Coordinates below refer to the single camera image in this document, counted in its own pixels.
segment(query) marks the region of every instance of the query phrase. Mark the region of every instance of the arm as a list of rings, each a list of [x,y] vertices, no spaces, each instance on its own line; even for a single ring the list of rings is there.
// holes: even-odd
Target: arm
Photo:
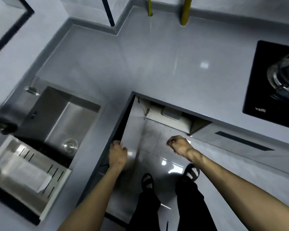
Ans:
[[[87,198],[66,218],[58,231],[97,231],[102,225],[115,182],[127,159],[127,148],[114,141],[109,151],[109,169]]]
[[[289,207],[195,150],[185,138],[167,141],[175,153],[196,164],[248,230],[289,231]]]

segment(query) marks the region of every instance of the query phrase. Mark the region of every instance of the kitchen countertop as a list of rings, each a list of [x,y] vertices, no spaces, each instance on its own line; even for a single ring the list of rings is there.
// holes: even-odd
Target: kitchen countertop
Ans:
[[[118,36],[73,26],[37,76],[107,103],[46,220],[38,227],[0,203],[0,230],[56,230],[75,207],[132,91],[285,143],[289,128],[242,113],[258,40],[289,45],[271,29],[134,7]]]

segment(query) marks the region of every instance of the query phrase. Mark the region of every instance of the valli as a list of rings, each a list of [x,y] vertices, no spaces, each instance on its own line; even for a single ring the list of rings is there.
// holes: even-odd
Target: valli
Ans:
[[[264,112],[265,113],[265,109],[259,109],[259,108],[255,108],[256,110],[258,110],[258,111],[261,111],[261,112]]]

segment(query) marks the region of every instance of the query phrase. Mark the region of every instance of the black cooktop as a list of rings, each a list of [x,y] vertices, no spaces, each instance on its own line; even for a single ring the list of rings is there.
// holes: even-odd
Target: black cooktop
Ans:
[[[243,113],[289,127],[289,46],[258,41]]]

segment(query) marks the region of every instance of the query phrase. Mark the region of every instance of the thin yellow-green pipe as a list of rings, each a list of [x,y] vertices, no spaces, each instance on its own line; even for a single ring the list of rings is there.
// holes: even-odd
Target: thin yellow-green pipe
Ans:
[[[188,21],[188,13],[190,9],[190,5],[192,4],[192,0],[185,0],[183,5],[183,12],[181,18],[181,26],[185,26]]]
[[[152,12],[151,12],[151,0],[148,0],[148,15],[151,17]]]

